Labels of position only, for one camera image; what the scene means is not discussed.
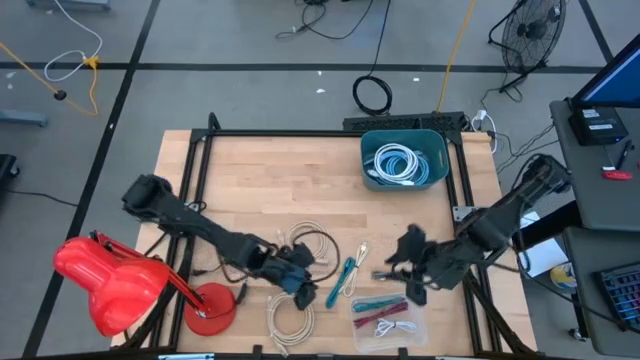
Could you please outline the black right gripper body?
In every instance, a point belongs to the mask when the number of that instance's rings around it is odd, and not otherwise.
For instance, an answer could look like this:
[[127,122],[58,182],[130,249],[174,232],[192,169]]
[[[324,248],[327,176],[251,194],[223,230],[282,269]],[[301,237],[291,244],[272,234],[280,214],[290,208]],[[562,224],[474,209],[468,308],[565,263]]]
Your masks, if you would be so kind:
[[469,271],[473,247],[462,241],[427,241],[413,265],[421,283],[433,290],[452,290]]

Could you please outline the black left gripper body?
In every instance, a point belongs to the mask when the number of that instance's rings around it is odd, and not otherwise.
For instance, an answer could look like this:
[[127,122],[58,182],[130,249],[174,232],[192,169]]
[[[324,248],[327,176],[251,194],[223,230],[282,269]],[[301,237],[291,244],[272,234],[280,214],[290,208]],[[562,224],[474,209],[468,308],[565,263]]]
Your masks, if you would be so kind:
[[260,252],[259,277],[282,288],[288,294],[295,294],[304,282],[313,282],[309,266],[291,261],[292,247],[284,246],[277,251]]

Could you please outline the clear plastic container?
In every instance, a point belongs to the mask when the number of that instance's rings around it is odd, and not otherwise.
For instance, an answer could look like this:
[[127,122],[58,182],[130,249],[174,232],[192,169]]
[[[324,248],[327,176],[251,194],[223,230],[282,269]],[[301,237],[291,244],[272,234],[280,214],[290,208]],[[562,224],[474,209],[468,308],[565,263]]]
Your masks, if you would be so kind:
[[404,294],[354,297],[349,310],[359,353],[382,353],[427,343],[422,308]]

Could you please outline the teal plastic bin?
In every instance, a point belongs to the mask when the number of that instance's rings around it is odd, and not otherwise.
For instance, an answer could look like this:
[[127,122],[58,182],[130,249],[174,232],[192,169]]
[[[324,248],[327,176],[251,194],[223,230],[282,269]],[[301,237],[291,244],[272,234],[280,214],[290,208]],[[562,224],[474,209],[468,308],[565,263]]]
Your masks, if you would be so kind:
[[374,192],[422,191],[449,174],[445,140],[433,130],[373,130],[360,141],[364,186]]

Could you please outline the round yellow blue disc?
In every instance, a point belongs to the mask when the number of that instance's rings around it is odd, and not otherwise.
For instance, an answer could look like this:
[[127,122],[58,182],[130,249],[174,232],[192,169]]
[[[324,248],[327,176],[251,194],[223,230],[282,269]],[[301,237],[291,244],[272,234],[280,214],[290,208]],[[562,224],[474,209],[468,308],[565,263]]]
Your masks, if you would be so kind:
[[571,262],[566,262],[553,267],[549,271],[551,282],[560,289],[575,289],[577,280]]

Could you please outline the black power strip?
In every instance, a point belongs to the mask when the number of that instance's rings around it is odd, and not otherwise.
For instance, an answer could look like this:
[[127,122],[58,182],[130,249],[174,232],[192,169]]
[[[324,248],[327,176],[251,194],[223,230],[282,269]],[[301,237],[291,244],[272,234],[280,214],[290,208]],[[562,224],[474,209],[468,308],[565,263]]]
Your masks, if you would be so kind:
[[465,120],[463,112],[352,117],[343,120],[343,129],[348,131],[428,129],[446,132],[459,131]]

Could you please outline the white power plug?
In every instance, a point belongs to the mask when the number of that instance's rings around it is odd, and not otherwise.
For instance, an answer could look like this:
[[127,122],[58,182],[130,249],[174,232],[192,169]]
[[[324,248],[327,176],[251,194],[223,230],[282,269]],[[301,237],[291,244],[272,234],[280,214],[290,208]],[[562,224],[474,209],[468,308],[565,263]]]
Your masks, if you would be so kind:
[[490,130],[495,132],[495,122],[493,118],[488,114],[488,112],[484,109],[480,109],[477,111],[476,115],[470,120],[470,125],[475,132],[479,132],[485,121],[489,122]]

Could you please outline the grey desk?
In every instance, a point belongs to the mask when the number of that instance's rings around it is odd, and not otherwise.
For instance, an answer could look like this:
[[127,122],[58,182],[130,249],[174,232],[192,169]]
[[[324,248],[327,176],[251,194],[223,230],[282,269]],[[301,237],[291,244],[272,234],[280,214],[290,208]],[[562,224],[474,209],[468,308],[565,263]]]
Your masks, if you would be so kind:
[[572,188],[583,225],[597,230],[640,232],[640,109],[617,110],[634,146],[622,167],[632,178],[610,180],[602,175],[602,168],[616,164],[624,143],[582,146],[569,124],[571,111],[567,102],[556,100],[549,108],[566,167],[572,172]]
[[[577,280],[579,302],[614,318],[600,293],[595,273],[640,262],[640,233],[569,227],[562,239]],[[622,331],[614,323],[582,311],[588,336],[601,355],[640,359],[640,334]]]

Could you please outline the keyboard with coloured keys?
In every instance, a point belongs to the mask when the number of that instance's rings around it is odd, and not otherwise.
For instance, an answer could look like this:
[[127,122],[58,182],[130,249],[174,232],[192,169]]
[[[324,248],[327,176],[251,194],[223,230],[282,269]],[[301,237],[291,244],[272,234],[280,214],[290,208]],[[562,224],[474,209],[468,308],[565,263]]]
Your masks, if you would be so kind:
[[593,278],[618,327],[640,333],[640,262],[596,271]]

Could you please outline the red desk lamp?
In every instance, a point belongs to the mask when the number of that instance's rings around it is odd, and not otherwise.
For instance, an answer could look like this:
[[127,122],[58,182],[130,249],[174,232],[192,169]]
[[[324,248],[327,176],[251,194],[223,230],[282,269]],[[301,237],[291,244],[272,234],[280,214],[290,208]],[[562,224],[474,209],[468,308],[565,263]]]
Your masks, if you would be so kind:
[[234,321],[246,294],[235,294],[219,283],[190,287],[165,262],[94,232],[65,242],[53,257],[55,270],[88,294],[89,314],[97,330],[113,336],[127,330],[160,303],[168,288],[184,295],[184,319],[189,329],[213,336]]

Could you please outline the black box device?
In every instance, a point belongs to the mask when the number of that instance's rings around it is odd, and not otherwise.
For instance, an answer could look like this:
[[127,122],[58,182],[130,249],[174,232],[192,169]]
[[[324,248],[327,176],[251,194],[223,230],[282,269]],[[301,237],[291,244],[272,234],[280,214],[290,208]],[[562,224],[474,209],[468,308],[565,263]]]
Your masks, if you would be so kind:
[[616,144],[629,135],[616,110],[610,107],[575,110],[569,124],[581,146]]

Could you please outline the black pen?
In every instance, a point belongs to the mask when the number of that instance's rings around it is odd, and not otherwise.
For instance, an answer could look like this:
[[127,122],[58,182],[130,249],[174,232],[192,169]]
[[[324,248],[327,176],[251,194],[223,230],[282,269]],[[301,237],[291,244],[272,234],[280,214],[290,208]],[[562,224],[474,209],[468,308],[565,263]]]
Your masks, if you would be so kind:
[[619,156],[619,158],[618,158],[618,160],[616,162],[615,168],[617,170],[621,170],[622,169],[622,167],[623,167],[623,165],[624,165],[624,163],[626,161],[626,158],[628,157],[628,154],[632,150],[632,148],[633,148],[633,142],[632,142],[631,139],[629,139],[629,140],[627,140],[625,142],[623,150],[622,150],[622,152],[621,152],[621,154],[620,154],[620,156]]

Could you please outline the black floor fan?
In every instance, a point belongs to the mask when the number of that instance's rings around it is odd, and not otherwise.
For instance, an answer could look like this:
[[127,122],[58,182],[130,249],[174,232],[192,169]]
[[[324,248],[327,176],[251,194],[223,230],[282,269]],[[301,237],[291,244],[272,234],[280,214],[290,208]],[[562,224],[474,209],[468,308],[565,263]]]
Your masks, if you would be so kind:
[[501,85],[499,93],[547,66],[564,28],[566,8],[566,0],[516,0],[512,9],[491,28],[488,43],[501,50],[506,71],[518,74]]

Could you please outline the computer monitor blue screen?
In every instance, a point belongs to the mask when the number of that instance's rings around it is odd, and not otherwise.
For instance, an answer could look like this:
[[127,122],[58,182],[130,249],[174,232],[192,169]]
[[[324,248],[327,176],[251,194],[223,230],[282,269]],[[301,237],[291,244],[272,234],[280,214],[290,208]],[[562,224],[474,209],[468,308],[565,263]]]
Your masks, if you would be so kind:
[[640,34],[573,97],[588,106],[640,108]]

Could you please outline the grey metal bar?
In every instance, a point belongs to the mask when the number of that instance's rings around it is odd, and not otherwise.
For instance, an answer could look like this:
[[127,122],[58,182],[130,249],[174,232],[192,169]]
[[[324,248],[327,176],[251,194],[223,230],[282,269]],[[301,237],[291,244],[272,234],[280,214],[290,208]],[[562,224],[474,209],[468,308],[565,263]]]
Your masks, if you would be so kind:
[[46,127],[48,125],[48,118],[42,113],[0,110],[0,122]]

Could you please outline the black aluminium table frame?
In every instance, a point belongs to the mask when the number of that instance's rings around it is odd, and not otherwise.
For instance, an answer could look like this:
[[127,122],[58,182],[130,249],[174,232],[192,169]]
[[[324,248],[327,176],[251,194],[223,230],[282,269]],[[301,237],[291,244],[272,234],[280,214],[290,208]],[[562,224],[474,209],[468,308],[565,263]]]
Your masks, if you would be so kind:
[[[174,190],[181,187],[191,134],[196,130],[167,130],[164,133],[155,173],[169,180]],[[276,232],[290,225],[313,220],[340,245],[342,261],[355,255],[357,247],[368,241],[370,251],[359,270],[352,298],[404,293],[397,282],[375,281],[370,272],[388,269],[384,259],[395,251],[396,239],[409,223],[419,224],[430,239],[445,241],[454,234],[452,205],[446,180],[453,179],[457,203],[471,205],[463,191],[462,164],[456,144],[449,144],[452,177],[417,192],[372,192],[360,175],[361,132],[339,130],[220,130],[214,134],[210,164],[203,190],[208,204],[203,215],[233,231],[255,233],[272,242]],[[479,132],[461,134],[470,195],[474,205],[490,206],[502,197],[489,136]],[[521,277],[496,267],[487,269],[492,300],[521,342],[537,351]],[[294,355],[356,355],[350,317],[350,300],[342,296],[333,309],[325,300],[338,275],[319,284],[312,304],[315,326],[310,337],[299,345],[288,346]],[[261,345],[263,354],[280,355],[271,340],[266,319],[269,296],[279,288],[264,280],[248,280],[248,295],[239,306],[227,330],[211,337],[188,329],[178,315],[175,295],[162,313],[161,326],[152,330],[140,350],[164,347],[179,352],[220,354],[250,353]],[[427,290],[422,307],[427,343],[408,347],[409,355],[471,357],[474,348],[466,308],[464,287],[452,291]]]

